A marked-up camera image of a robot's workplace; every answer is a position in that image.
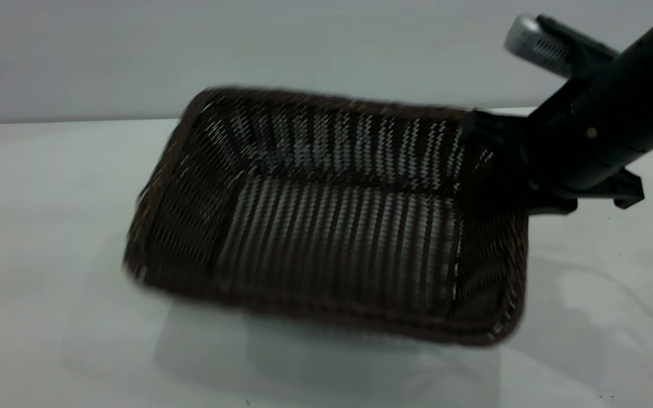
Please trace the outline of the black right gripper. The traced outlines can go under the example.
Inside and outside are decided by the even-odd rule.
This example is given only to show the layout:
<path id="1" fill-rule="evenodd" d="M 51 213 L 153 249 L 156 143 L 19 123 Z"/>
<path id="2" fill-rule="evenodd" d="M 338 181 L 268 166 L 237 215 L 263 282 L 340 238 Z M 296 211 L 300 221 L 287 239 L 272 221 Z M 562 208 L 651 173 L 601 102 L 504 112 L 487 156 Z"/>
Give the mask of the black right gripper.
<path id="1" fill-rule="evenodd" d="M 511 169 L 492 169 L 470 201 L 472 214 L 528 207 L 533 215 L 566 215 L 582 198 L 611 199 L 620 209 L 644 199 L 642 179 L 626 166 L 646 154 L 645 125 L 620 109 L 642 104 L 653 77 L 644 55 L 577 57 L 567 83 L 529 116 L 474 109 L 460 122 L 460 143 L 480 146 Z M 534 196 L 529 204 L 531 168 Z"/>

